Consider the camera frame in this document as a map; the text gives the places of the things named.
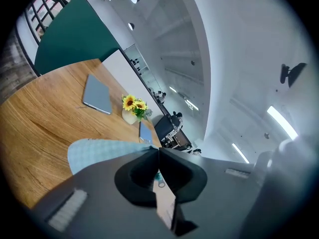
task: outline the white vase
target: white vase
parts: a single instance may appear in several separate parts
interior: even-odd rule
[[[122,118],[130,125],[138,121],[138,117],[132,114],[132,111],[122,110]]]

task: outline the wooden table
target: wooden table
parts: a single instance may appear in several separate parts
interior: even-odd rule
[[[109,87],[111,115],[82,104],[89,74]],[[19,201],[32,207],[72,175],[67,150],[79,139],[140,142],[139,124],[122,119],[122,94],[127,93],[95,59],[47,73],[2,104],[1,164]],[[161,147],[152,123],[144,120],[144,124],[152,131],[153,144]]]

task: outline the window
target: window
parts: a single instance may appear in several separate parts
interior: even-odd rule
[[[54,18],[70,1],[71,0],[33,0],[25,10],[32,34],[37,33],[41,39]],[[39,43],[36,35],[34,35],[34,38],[36,42]]]

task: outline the sunflower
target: sunflower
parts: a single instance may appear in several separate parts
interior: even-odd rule
[[[143,102],[143,101],[135,101],[134,106],[138,109],[141,109],[141,110],[146,110],[148,108],[147,105],[145,104],[145,102]]]
[[[123,108],[127,111],[133,109],[135,107],[134,102],[135,97],[132,95],[127,95],[123,98]]]

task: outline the white ceiling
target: white ceiling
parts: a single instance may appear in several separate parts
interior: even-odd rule
[[[294,126],[281,104],[289,91],[279,82],[281,64],[308,63],[313,51],[283,0],[112,0],[111,5],[124,23],[136,25],[132,35],[161,87],[167,92],[174,87],[199,107],[197,113],[183,109],[195,119],[193,126],[206,130],[206,142],[218,135],[214,143],[235,142],[255,162],[259,153],[287,138],[266,111],[277,105]],[[195,19],[194,5],[202,21]],[[203,34],[207,44],[199,45]],[[210,93],[204,91],[207,82]],[[205,155],[216,157],[210,149]],[[235,151],[221,149],[238,161]]]

